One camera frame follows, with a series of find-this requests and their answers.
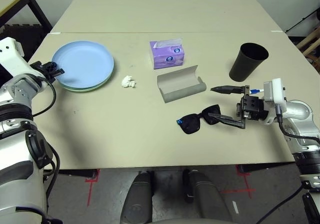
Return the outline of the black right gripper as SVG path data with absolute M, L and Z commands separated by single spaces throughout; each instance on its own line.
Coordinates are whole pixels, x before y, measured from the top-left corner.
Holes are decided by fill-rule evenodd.
M 264 101 L 259 99 L 257 96 L 250 95 L 250 87 L 245 86 L 233 86 L 233 85 L 223 85 L 216 86 L 210 89 L 213 92 L 220 94 L 244 94 L 240 102 L 236 105 L 236 115 L 242 120 L 235 120 L 230 116 L 218 114 L 218 113 L 209 113 L 208 115 L 212 118 L 217 119 L 219 122 L 236 127 L 239 129 L 246 128 L 246 122 L 244 119 L 248 120 L 265 120 L 267 117 L 267 111 L 264 110 Z

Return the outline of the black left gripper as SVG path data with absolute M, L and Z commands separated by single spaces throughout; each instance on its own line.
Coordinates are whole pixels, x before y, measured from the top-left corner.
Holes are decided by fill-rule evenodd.
M 30 65 L 34 70 L 39 71 L 48 81 L 55 81 L 55 77 L 60 76 L 65 73 L 65 71 L 60 68 L 57 69 L 57 64 L 55 62 L 47 62 L 42 64 L 40 61 L 36 61 Z

